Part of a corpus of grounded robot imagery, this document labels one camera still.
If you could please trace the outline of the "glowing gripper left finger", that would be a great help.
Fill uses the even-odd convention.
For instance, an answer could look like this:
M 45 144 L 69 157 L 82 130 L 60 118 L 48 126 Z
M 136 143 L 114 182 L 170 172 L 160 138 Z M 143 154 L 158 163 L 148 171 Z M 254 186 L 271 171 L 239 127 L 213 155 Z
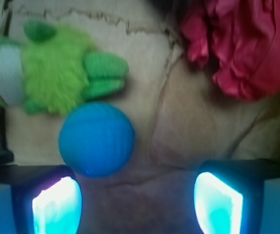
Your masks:
M 0 166 L 0 234 L 75 234 L 81 215 L 70 167 Z

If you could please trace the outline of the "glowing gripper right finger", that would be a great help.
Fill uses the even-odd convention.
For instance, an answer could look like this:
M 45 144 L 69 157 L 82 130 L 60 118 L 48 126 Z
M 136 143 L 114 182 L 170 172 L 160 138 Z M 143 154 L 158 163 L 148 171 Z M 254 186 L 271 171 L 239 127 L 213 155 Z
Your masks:
M 280 234 L 280 159 L 204 162 L 194 210 L 205 234 Z

